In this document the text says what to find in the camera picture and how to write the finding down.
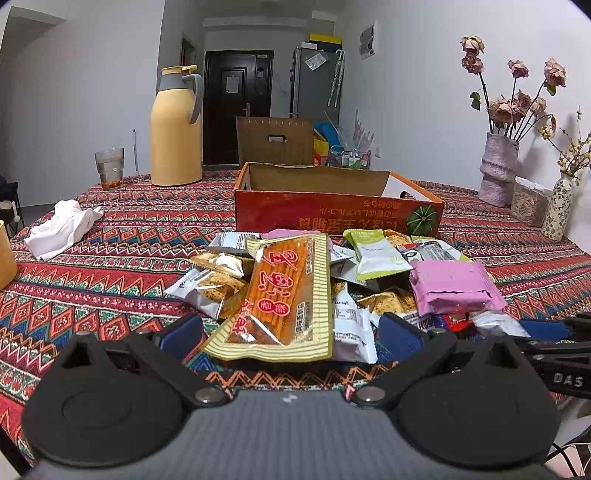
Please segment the red cardboard pumpkin box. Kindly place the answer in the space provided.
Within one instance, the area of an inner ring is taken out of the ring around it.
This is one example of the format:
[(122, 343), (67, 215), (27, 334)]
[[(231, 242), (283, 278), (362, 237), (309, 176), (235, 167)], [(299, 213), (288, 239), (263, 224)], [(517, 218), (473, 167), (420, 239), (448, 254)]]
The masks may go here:
[(405, 177), (388, 171), (249, 162), (235, 183), (235, 229), (349, 229), (437, 234), (445, 203)]

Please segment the clear container of seeds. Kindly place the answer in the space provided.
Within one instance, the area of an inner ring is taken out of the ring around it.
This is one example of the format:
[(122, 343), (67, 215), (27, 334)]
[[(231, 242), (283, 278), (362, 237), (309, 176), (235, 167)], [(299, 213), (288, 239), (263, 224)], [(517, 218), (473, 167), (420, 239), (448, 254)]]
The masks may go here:
[(526, 178), (516, 177), (511, 215), (529, 226), (541, 227), (551, 196), (551, 189)]

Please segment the white floral slim vase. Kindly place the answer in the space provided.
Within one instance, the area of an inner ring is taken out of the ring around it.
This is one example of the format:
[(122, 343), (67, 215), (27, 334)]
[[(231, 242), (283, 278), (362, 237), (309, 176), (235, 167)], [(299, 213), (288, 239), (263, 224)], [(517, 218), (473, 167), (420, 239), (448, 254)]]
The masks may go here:
[(542, 234), (555, 241), (562, 239), (569, 220), (574, 198), (572, 176), (561, 174), (555, 183), (548, 209), (542, 224)]

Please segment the white printed snack pack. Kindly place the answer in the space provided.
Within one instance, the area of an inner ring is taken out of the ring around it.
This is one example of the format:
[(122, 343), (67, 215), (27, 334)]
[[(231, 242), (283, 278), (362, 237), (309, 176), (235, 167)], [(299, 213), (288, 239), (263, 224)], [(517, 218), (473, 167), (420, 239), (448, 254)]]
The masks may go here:
[(346, 282), (332, 283), (332, 319), (332, 360), (376, 364), (378, 353), (370, 311), (356, 304)]

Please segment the white cracker snack pack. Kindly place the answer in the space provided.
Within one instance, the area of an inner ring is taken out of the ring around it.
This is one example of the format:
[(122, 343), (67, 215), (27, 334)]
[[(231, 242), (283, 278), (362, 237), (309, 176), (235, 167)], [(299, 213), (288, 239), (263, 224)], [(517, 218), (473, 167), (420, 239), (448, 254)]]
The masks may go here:
[(242, 306), (247, 283), (231, 275), (207, 269), (192, 269), (164, 290), (197, 308), (213, 320), (223, 320)]

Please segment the colourful patterned tablecloth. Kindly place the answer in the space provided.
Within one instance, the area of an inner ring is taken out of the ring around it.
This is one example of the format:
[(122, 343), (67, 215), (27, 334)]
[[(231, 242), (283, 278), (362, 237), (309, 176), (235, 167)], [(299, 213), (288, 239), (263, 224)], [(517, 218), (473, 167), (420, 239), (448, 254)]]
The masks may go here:
[[(157, 188), (148, 177), (118, 189), (92, 187), (78, 198), (101, 207), (82, 241), (54, 259), (35, 259), (27, 230), (11, 248), (18, 266), (1, 292), (1, 425), (22, 460), (33, 456), (21, 414), (41, 377), (77, 332), (118, 340), (158, 330), (188, 312), (166, 289), (216, 233), (235, 226), (233, 171), (208, 171), (197, 184)], [(428, 183), (444, 201), (439, 237), (482, 262), (516, 319), (559, 319), (590, 307), (590, 257), (569, 240), (552, 241), (473, 190)]]

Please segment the gold cracker snack pack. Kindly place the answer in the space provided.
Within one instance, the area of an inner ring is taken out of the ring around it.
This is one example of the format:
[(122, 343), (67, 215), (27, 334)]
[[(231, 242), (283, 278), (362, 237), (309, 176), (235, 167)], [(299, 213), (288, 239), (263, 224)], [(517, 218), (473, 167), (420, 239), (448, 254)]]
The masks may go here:
[(356, 303), (363, 308), (368, 308), (370, 312), (377, 315), (393, 313), (404, 317), (418, 313), (414, 295), (410, 291), (398, 287), (394, 287), (390, 291), (363, 297)]

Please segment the black folding chair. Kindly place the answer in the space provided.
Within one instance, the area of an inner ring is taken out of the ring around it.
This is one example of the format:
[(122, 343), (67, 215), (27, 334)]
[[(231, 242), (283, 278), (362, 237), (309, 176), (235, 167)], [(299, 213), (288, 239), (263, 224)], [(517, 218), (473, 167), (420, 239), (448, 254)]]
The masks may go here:
[(0, 219), (9, 238), (14, 237), (25, 226), (18, 196), (18, 183), (8, 182), (0, 176)]

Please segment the orange striped biscuit pack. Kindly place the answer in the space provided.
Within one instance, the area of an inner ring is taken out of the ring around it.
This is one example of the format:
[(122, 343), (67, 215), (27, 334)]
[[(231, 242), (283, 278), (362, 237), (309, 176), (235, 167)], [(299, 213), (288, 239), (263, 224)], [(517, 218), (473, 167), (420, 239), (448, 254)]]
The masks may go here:
[(204, 343), (219, 360), (304, 363), (332, 357), (334, 321), (329, 237), (324, 233), (247, 239), (254, 260), (235, 315)]

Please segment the pink textured vase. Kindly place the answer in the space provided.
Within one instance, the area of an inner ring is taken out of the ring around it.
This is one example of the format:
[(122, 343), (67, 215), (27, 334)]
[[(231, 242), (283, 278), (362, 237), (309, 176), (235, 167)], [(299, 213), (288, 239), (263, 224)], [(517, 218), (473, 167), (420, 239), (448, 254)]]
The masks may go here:
[(511, 203), (518, 152), (516, 141), (500, 134), (487, 134), (480, 165), (483, 178), (478, 197), (482, 201), (501, 208)]

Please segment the dried pink roses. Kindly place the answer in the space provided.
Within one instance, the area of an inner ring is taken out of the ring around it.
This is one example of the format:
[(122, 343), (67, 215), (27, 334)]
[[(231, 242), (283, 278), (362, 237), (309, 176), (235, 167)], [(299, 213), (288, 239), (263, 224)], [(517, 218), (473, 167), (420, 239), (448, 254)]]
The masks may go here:
[(531, 131), (535, 130), (543, 139), (550, 140), (557, 130), (557, 120), (548, 111), (544, 92), (551, 97), (567, 83), (566, 68), (553, 57), (544, 62), (543, 79), (537, 91), (530, 95), (518, 88), (518, 83), (530, 75), (530, 70), (523, 60), (512, 59), (507, 62), (511, 75), (511, 90), (508, 96), (493, 98), (484, 78), (485, 42), (476, 35), (463, 36), (460, 39), (463, 52), (462, 68), (478, 78), (480, 88), (470, 94), (471, 108), (484, 110), (487, 114), (488, 132), (500, 135), (519, 144)]

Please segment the white crumpled cloth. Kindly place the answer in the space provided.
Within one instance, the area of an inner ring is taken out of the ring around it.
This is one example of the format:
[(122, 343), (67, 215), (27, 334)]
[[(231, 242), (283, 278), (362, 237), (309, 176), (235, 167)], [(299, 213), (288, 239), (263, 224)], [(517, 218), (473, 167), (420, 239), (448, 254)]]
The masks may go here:
[(103, 214), (101, 207), (83, 209), (76, 200), (61, 200), (50, 219), (30, 229), (24, 243), (36, 260), (51, 260), (79, 242)]

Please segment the tan object at edge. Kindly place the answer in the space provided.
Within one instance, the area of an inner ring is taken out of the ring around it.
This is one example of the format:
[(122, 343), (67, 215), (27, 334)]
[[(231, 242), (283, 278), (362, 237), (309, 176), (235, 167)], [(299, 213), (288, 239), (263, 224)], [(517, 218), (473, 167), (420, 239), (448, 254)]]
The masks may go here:
[(0, 221), (0, 289), (6, 288), (15, 278), (18, 272), (6, 227)]

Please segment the large pink snack pack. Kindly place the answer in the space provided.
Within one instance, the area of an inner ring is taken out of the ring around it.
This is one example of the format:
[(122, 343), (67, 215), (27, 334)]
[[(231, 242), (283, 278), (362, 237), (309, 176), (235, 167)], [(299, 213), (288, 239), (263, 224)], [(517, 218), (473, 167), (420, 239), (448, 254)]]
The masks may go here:
[(410, 284), (421, 316), (500, 311), (507, 302), (478, 262), (430, 260), (414, 263)]

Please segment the green white snack pack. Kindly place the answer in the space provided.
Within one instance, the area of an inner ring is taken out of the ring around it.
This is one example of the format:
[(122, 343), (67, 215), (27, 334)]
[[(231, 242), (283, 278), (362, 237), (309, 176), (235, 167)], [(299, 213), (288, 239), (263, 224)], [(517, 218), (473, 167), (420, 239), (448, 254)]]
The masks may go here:
[(393, 276), (413, 269), (386, 239), (382, 230), (348, 229), (342, 234), (356, 251), (356, 278), (361, 281)]

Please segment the yellow dried flower branches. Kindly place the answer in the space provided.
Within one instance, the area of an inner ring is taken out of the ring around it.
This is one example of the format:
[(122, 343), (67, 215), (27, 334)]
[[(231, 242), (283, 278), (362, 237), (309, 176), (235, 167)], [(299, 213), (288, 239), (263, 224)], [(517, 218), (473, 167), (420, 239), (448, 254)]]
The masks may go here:
[[(581, 122), (583, 111), (578, 107), (574, 114), (574, 130), (559, 127), (553, 114), (542, 117), (544, 122), (538, 129), (539, 136), (547, 141), (558, 152), (557, 165), (560, 173), (573, 179), (579, 178), (584, 170), (590, 169), (590, 133), (583, 134)], [(557, 133), (565, 139), (566, 144), (559, 146), (554, 140)]]

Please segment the yellow box on fridge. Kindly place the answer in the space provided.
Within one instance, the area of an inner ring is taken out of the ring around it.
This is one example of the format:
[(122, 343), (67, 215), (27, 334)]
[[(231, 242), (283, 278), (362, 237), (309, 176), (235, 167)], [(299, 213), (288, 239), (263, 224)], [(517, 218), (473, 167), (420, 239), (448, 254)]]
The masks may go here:
[(329, 45), (342, 45), (342, 38), (327, 35), (327, 34), (320, 34), (320, 33), (311, 33), (308, 35), (308, 41), (317, 43), (317, 44), (329, 44)]

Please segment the glass cup with drink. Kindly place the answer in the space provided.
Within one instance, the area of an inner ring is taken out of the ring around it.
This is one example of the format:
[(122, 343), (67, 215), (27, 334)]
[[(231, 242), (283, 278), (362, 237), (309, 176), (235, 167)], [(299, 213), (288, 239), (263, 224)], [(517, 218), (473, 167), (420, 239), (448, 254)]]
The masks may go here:
[(95, 165), (103, 190), (123, 185), (124, 149), (110, 148), (94, 154)]

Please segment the yellow thermos jug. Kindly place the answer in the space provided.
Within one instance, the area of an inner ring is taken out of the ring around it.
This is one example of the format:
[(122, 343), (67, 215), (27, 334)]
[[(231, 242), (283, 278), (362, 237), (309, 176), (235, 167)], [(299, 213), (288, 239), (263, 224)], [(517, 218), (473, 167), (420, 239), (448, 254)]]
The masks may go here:
[(202, 179), (202, 96), (204, 78), (197, 73), (197, 66), (162, 69), (150, 113), (153, 185), (182, 186)]

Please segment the small pink snack pack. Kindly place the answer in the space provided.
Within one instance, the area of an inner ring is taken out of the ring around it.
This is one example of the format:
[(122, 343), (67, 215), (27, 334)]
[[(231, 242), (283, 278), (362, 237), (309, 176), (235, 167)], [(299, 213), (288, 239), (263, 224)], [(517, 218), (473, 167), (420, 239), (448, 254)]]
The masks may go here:
[(260, 234), (261, 239), (277, 239), (277, 238), (287, 238), (287, 237), (297, 237), (302, 235), (314, 235), (320, 234), (318, 230), (294, 230), (294, 229), (283, 229), (277, 228), (273, 229), (270, 232)]

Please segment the gold foil snack pack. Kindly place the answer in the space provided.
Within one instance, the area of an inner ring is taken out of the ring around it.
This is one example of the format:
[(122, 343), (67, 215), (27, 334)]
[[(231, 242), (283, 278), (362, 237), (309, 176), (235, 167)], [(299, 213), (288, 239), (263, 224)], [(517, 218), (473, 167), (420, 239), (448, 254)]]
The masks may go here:
[(215, 271), (235, 278), (252, 275), (254, 261), (224, 252), (202, 252), (192, 256), (189, 261), (199, 268)]

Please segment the grey refrigerator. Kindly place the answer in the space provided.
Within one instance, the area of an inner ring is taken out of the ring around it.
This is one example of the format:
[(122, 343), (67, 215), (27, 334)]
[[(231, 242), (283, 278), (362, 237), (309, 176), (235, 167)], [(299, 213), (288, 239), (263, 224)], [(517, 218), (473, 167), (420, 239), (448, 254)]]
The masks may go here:
[(290, 118), (302, 118), (317, 124), (339, 124), (339, 79), (344, 69), (341, 48), (325, 51), (318, 48), (294, 49), (290, 73)]

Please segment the black entrance door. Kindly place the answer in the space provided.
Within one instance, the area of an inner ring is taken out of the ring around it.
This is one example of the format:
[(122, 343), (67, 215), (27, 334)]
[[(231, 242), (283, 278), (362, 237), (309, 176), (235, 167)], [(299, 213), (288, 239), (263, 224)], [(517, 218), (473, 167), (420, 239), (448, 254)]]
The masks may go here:
[(204, 73), (204, 163), (235, 165), (235, 119), (270, 116), (273, 52), (209, 50)]

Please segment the white wall panel box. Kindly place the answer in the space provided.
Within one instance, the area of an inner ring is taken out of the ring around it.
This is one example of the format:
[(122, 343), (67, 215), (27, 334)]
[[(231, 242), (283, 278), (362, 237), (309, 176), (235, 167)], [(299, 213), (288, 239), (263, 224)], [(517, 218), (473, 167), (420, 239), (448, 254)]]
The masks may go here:
[(360, 33), (359, 53), (363, 60), (373, 57), (378, 53), (377, 22), (373, 22)]

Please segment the white silver snack pack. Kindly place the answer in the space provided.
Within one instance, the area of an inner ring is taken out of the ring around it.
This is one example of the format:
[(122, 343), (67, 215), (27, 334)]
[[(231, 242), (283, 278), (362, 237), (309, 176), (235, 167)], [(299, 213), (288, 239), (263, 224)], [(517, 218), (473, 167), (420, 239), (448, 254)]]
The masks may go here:
[(213, 236), (211, 243), (206, 246), (206, 250), (214, 253), (249, 256), (246, 241), (259, 239), (259, 233), (255, 232), (219, 232)]

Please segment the brown wooden chair back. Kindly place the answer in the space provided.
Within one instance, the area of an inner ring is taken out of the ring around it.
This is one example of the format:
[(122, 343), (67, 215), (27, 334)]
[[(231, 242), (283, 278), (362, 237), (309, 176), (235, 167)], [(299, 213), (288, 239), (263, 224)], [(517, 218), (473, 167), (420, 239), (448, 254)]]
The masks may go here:
[(301, 118), (236, 117), (238, 160), (283, 166), (313, 166), (312, 125)]

